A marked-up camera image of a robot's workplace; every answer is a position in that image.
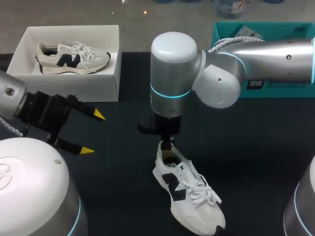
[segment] screw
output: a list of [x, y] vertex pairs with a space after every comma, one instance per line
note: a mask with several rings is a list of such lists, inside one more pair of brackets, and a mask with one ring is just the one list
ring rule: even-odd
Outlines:
[[12, 88], [7, 88], [5, 91], [6, 95], [12, 96], [14, 94], [14, 90]]

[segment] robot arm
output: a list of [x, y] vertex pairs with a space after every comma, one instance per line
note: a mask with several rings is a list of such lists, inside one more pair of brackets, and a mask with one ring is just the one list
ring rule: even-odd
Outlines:
[[183, 33], [168, 32], [155, 38], [151, 47], [153, 112], [139, 122], [139, 130], [167, 140], [178, 134], [191, 90], [208, 106], [227, 108], [237, 101], [246, 80], [314, 82], [313, 39], [231, 41], [207, 53]]
[[43, 92], [32, 94], [27, 92], [26, 84], [0, 71], [0, 123], [19, 136], [26, 136], [28, 126], [23, 133], [13, 129], [2, 118], [19, 118], [27, 125], [32, 125], [49, 133], [47, 143], [55, 148], [61, 148], [73, 154], [85, 154], [93, 150], [73, 144], [58, 137], [66, 123], [71, 109], [76, 109], [85, 115], [103, 121], [105, 118], [94, 107], [69, 95], [64, 98], [60, 95], [49, 96]]

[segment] teal box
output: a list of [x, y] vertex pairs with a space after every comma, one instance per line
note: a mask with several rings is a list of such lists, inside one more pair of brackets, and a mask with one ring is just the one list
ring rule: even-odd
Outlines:
[[[309, 22], [216, 22], [211, 46], [220, 39], [234, 37], [243, 26], [261, 34], [265, 41], [315, 37], [315, 24]], [[315, 84], [245, 81], [240, 97], [315, 97]]]

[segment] gray floor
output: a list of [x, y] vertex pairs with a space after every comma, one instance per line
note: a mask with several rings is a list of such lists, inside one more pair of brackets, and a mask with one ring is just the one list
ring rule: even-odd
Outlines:
[[[152, 40], [166, 31], [187, 33], [200, 49], [206, 49], [213, 23], [224, 20], [215, 13], [212, 0], [170, 4], [122, 1], [1, 0], [0, 53], [14, 52], [28, 26], [53, 25], [119, 25], [125, 52], [148, 51]], [[314, 9], [315, 0], [285, 0], [281, 4], [251, 0], [238, 21], [314, 21]]]

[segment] cable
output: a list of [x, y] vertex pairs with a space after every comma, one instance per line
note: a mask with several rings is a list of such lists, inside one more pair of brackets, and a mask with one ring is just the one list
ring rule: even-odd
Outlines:
[[17, 136], [19, 136], [19, 137], [23, 137], [23, 134], [22, 134], [19, 130], [13, 128], [11, 125], [9, 125], [9, 124], [8, 124], [4, 119], [2, 119], [1, 117], [0, 117], [0, 124], [1, 124], [4, 128], [6, 128], [7, 130], [9, 130], [11, 133], [13, 133], [13, 134], [15, 134], [15, 135], [17, 135]]
[[214, 53], [216, 52], [217, 50], [219, 50], [220, 48], [228, 45], [228, 44], [231, 44], [231, 43], [235, 43], [235, 42], [241, 42], [241, 41], [255, 41], [255, 42], [261, 42], [261, 41], [264, 41], [262, 39], [259, 39], [259, 38], [254, 38], [254, 37], [235, 37], [235, 38], [224, 38], [224, 39], [221, 39], [219, 40], [213, 48], [211, 48], [210, 50], [207, 51], [207, 53]]

